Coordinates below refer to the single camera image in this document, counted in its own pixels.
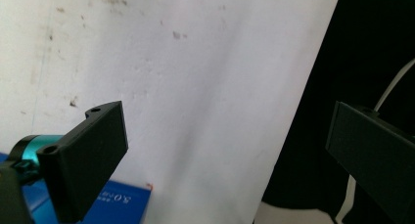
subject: blue box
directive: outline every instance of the blue box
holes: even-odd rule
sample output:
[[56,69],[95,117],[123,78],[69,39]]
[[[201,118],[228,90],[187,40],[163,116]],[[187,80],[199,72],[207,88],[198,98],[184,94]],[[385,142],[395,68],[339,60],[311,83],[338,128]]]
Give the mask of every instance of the blue box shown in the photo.
[[[0,154],[0,161],[6,157]],[[23,193],[35,223],[59,223],[43,180],[23,186]],[[150,194],[148,189],[109,181],[78,223],[143,223]]]

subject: black cloth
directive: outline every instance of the black cloth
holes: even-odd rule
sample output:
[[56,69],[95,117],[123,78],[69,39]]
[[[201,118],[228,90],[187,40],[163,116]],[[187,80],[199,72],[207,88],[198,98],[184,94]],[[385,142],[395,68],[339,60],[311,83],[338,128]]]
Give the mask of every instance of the black cloth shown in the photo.
[[[398,71],[415,58],[414,25],[415,0],[339,0],[264,202],[337,215],[348,173],[325,150],[335,102],[373,109]],[[396,85],[380,114],[415,135],[415,79],[408,76],[412,80]],[[391,223],[360,188],[345,221]]]

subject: white backdrop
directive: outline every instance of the white backdrop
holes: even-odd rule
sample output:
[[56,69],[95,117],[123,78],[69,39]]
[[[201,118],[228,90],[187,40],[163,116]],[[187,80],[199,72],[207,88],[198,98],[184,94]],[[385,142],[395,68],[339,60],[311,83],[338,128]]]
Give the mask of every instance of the white backdrop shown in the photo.
[[122,100],[146,223],[251,224],[337,0],[0,0],[0,151]]

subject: white cable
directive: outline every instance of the white cable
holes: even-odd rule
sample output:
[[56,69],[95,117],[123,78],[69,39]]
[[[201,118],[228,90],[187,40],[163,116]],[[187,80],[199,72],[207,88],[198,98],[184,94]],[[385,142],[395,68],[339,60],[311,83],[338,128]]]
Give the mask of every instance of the white cable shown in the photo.
[[[412,66],[414,66],[414,64],[415,64],[415,59],[411,60],[408,64],[406,64],[403,68],[400,69],[400,71],[397,73],[397,75],[392,80],[391,84],[385,90],[381,99],[378,101],[378,104],[376,105],[374,109],[376,112],[379,110],[381,105],[384,103],[385,99],[388,97],[388,95],[390,94],[394,86],[397,84],[397,82],[399,82],[402,76],[405,73],[407,73],[412,68]],[[355,192],[356,192],[356,180],[354,180],[354,178],[351,175],[349,175],[348,181],[347,181],[345,201],[343,202],[342,207],[340,208],[340,211],[335,218],[335,220],[338,223],[343,223],[342,220],[353,208]]]

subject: black plastic mount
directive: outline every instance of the black plastic mount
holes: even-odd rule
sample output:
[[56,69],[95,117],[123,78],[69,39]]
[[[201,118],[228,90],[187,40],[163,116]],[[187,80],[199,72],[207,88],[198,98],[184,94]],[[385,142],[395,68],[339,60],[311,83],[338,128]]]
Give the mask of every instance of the black plastic mount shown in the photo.
[[58,142],[37,151],[60,222],[83,219],[128,150],[121,102],[85,114]]
[[415,223],[415,138],[337,102],[327,151],[395,223]]

